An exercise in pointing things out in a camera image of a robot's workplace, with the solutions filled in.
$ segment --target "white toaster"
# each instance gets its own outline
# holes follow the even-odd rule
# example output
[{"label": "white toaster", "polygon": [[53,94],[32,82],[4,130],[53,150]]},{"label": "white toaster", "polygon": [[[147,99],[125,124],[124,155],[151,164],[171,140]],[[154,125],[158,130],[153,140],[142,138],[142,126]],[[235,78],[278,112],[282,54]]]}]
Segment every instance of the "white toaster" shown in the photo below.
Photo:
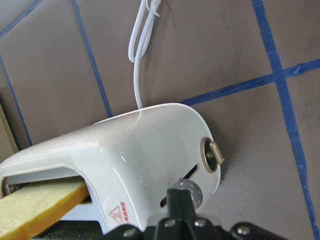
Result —
[{"label": "white toaster", "polygon": [[181,178],[195,182],[203,201],[220,181],[221,162],[203,118],[168,103],[109,118],[24,149],[0,164],[0,198],[27,183],[81,176],[90,199],[61,220],[97,221],[105,234],[120,224],[144,230],[164,213],[166,192]]}]

